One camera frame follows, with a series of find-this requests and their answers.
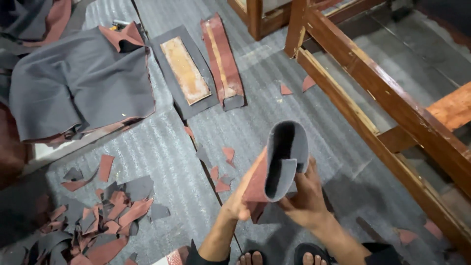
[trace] gray floor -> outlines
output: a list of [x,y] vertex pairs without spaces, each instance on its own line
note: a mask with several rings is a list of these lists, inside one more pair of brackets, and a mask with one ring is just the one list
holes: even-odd
[[[90,2],[83,0],[77,6],[74,13],[77,15],[69,23],[68,30],[108,26],[113,19],[138,20],[132,4],[127,0],[96,0],[87,6]],[[410,264],[445,264],[441,251],[447,243],[434,240],[422,228],[424,213],[404,187],[319,87],[302,93],[301,84],[306,72],[282,51],[286,28],[254,42],[245,25],[225,1],[135,2],[150,38],[185,25],[205,59],[207,52],[201,41],[199,21],[215,12],[221,15],[248,105],[229,112],[214,106],[187,122],[196,141],[206,149],[211,163],[219,166],[219,173],[235,177],[232,190],[265,145],[271,126],[284,119],[297,120],[307,129],[309,151],[318,161],[324,189],[336,217],[350,233],[361,242],[372,240],[355,222],[361,216]],[[352,31],[351,38],[360,48],[421,104],[428,106],[471,79],[471,65],[465,58],[468,54],[463,55],[461,50],[450,45],[448,39],[440,37],[421,14],[414,14],[395,25],[383,12],[380,9],[355,18],[342,29],[348,34]],[[315,56],[380,131],[395,125],[328,56],[321,52],[315,53]],[[94,181],[74,193],[67,192],[58,183],[68,168],[76,166],[84,173],[91,172],[98,164],[99,156],[108,153],[116,156],[110,181],[121,183],[150,174],[154,179],[155,200],[168,206],[171,211],[171,217],[167,219],[152,224],[141,221],[141,232],[131,239],[111,264],[122,264],[130,253],[136,251],[137,262],[147,265],[171,250],[189,244],[191,238],[197,245],[201,244],[220,206],[153,58],[149,60],[149,69],[156,98],[155,114],[131,130],[72,153],[27,176],[21,185],[0,192],[0,199],[9,201],[4,208],[11,205],[32,206],[33,198],[41,193],[33,187],[43,187],[42,190],[48,190],[58,202],[61,196],[66,195],[93,204],[96,200],[93,191],[105,187],[104,183]],[[281,96],[280,83],[286,84],[293,95]],[[235,149],[236,169],[225,162],[222,146]],[[414,158],[419,170],[431,171],[430,174],[437,179],[437,186],[447,185],[440,175],[430,170],[425,157],[416,154]],[[22,196],[25,190],[29,194],[26,198]],[[11,200],[14,194],[18,199]],[[219,196],[224,201],[229,194],[225,192]],[[298,243],[319,243],[287,219],[279,208],[270,207],[266,216],[269,217],[266,224],[253,225],[250,221],[238,224],[235,231],[238,244],[233,240],[231,264],[235,264],[241,251],[255,248],[269,256],[269,264],[292,264],[293,250]],[[393,227],[410,229],[421,238],[409,246],[401,246]],[[464,264],[460,257],[452,263]]]

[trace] foot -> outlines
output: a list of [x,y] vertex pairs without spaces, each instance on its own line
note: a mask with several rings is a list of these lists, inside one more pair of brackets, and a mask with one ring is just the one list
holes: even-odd
[[263,265],[262,254],[258,251],[255,251],[253,255],[246,253],[240,257],[237,261],[237,265]]
[[306,252],[302,257],[302,265],[327,265],[327,262],[319,255],[313,257],[311,253]]

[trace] pile of sandpaper scraps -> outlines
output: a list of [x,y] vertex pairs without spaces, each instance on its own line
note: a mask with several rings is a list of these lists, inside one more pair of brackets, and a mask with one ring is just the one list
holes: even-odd
[[[87,207],[63,197],[63,205],[48,211],[49,197],[37,201],[39,224],[32,246],[16,245],[7,250],[7,265],[105,265],[137,235],[139,221],[170,216],[167,207],[153,203],[154,182],[150,176],[118,185],[112,183],[96,194],[101,202]],[[137,265],[132,254],[125,265]]]

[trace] person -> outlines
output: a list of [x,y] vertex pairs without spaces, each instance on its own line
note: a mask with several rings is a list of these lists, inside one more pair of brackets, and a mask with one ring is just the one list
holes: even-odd
[[[222,205],[216,222],[198,250],[192,241],[187,265],[229,264],[230,244],[236,224],[239,220],[246,221],[250,217],[242,195],[255,168],[256,166],[252,166],[241,179],[237,189]],[[325,205],[316,160],[313,157],[309,158],[307,172],[296,174],[294,180],[297,194],[290,199],[284,197],[278,205],[294,222],[316,236],[328,251],[327,253],[314,244],[300,244],[295,250],[294,265],[328,265],[334,261],[340,265],[401,264],[391,245],[360,244],[340,226]],[[246,253],[236,264],[263,265],[263,256],[258,251]]]

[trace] black pants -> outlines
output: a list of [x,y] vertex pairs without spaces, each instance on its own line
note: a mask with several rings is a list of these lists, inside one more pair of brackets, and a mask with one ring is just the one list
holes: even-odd
[[[401,265],[398,254],[393,246],[381,243],[364,243],[363,246],[371,251],[371,255],[365,258],[366,265]],[[195,243],[191,240],[191,249],[186,265],[227,265],[229,257],[224,261],[207,261],[198,254]]]

